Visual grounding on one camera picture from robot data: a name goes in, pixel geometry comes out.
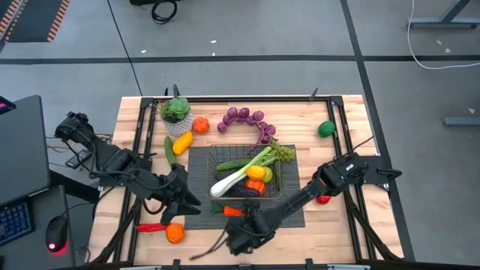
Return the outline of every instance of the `grapes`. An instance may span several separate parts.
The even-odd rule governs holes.
[[[272,148],[277,152],[278,160],[288,162],[295,158],[295,150],[282,145],[273,145]]]

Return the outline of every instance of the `wooden table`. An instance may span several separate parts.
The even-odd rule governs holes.
[[[140,97],[124,97],[118,114],[113,143],[121,148],[131,149]],[[349,123],[352,144],[356,146],[372,135],[371,125],[361,95],[344,95],[345,110]],[[300,186],[303,188],[310,180],[317,167],[335,156],[333,141],[322,139],[317,135],[317,127],[328,120],[326,105],[318,102],[258,102],[258,103],[191,103],[191,112],[195,117],[206,117],[211,129],[207,134],[195,135],[192,147],[213,144],[255,143],[258,130],[245,124],[233,124],[226,134],[217,131],[216,125],[230,107],[249,107],[250,111],[262,110],[265,121],[277,127],[275,137],[282,144],[295,144],[298,159]],[[335,110],[337,122],[340,122]],[[167,131],[157,117],[154,126],[151,152],[153,157],[152,172],[167,174],[170,168],[164,156],[164,137]],[[144,120],[144,133],[148,123]],[[346,152],[343,133],[339,130],[343,152]],[[142,139],[139,149],[143,149]],[[374,141],[366,143],[356,150],[360,155],[375,155],[377,148]],[[188,152],[178,156],[178,161],[188,164]],[[89,249],[91,258],[95,258],[106,246],[119,225],[119,216],[124,196],[124,188],[116,187],[98,204]],[[367,213],[371,226],[392,252],[402,257],[402,249],[395,225],[388,194],[375,185],[363,187]],[[151,201],[150,209],[156,209],[160,203]],[[277,235],[269,243],[255,250],[250,255],[232,256],[226,247],[201,259],[190,261],[188,258],[208,250],[218,236],[219,229],[188,230],[181,244],[170,244],[164,232],[141,232],[136,247],[135,265],[172,265],[174,259],[180,259],[182,265],[218,265],[218,264],[305,264],[305,258],[312,258],[315,263],[354,263],[350,231],[347,223],[344,198],[342,195],[332,198],[327,205],[315,201],[304,206],[305,228],[277,230]],[[157,223],[161,215],[152,216],[142,210],[140,223]],[[173,222],[183,224],[185,217],[176,217]],[[362,228],[357,224],[362,254],[367,254]],[[131,232],[124,237],[121,259],[126,260]]]

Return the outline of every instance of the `purple onion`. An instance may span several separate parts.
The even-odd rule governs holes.
[[[239,113],[237,112],[237,108],[231,107],[230,109],[228,109],[228,111],[226,112],[226,114],[227,114],[228,116],[230,116],[231,118],[235,118],[235,117],[237,117],[237,115],[238,115]]]
[[[253,113],[253,119],[255,121],[262,121],[265,114],[262,111],[256,111]]]
[[[227,125],[223,122],[220,122],[217,125],[217,129],[218,129],[218,132],[224,134],[225,132],[227,132]]]
[[[270,142],[270,135],[268,135],[268,134],[263,134],[261,136],[261,138],[262,139],[260,140],[260,142],[263,143],[263,144],[266,144],[266,143]]]
[[[264,121],[261,121],[259,123],[259,126],[262,128],[262,129],[266,129],[269,125],[267,123],[265,123]]]
[[[255,120],[253,116],[248,116],[248,118],[245,119],[245,122],[249,125],[255,125]]]
[[[265,128],[265,133],[266,134],[269,134],[269,135],[275,135],[275,127],[273,124],[269,124],[266,128]]]
[[[229,115],[224,115],[222,122],[229,125],[232,122],[232,118]]]
[[[247,118],[250,115],[250,110],[248,108],[241,108],[238,112],[238,117],[240,118]]]

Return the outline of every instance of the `white wire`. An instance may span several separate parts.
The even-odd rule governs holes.
[[[412,45],[410,44],[410,23],[413,18],[413,11],[415,11],[415,0],[412,0],[412,13],[410,14],[410,19],[408,20],[408,29],[406,30],[406,40],[408,41],[408,47],[410,49],[410,54],[412,55],[413,59],[415,59],[415,62],[417,64],[425,69],[428,70],[440,70],[440,69],[446,69],[446,68],[468,68],[468,67],[473,67],[476,65],[480,65],[480,63],[474,63],[474,64],[460,64],[460,65],[452,65],[452,66],[445,66],[445,67],[427,67],[420,63],[420,61],[415,57],[415,54],[413,54],[412,50]]]

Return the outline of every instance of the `gray rubber mat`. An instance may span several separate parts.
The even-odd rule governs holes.
[[[212,230],[223,229],[227,224],[227,218],[222,214],[211,214],[212,201],[207,197],[206,181],[206,156],[209,154],[209,147],[191,147],[188,149],[188,188],[202,202],[198,208],[201,214],[185,216],[185,229],[187,230]],[[282,163],[282,195],[279,199],[260,199],[260,209],[275,207],[278,203],[292,196],[300,189],[299,167],[295,159]],[[215,200],[224,206],[241,208],[243,200]],[[281,228],[305,227],[303,210],[300,209],[286,218]]]

